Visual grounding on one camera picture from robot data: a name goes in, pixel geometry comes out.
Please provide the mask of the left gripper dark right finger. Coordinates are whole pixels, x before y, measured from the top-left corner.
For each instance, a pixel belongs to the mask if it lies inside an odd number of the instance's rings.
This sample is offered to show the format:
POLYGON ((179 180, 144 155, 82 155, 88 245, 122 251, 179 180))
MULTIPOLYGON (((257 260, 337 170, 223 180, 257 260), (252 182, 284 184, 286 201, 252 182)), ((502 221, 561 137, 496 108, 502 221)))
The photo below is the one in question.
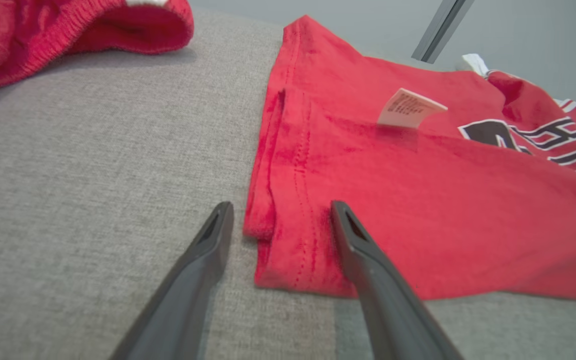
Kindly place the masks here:
POLYGON ((377 360, 461 360, 462 354, 351 207, 330 205, 343 274, 358 294, 377 360))

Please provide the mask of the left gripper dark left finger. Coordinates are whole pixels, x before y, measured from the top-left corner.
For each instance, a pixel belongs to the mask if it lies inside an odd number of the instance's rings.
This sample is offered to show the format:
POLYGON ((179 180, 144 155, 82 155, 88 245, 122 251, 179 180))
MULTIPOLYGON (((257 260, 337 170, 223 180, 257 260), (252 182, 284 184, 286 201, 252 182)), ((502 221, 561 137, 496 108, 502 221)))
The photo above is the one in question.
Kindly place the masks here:
POLYGON ((119 342, 112 360, 198 358, 210 294, 226 269, 233 227, 233 204, 218 203, 119 342))

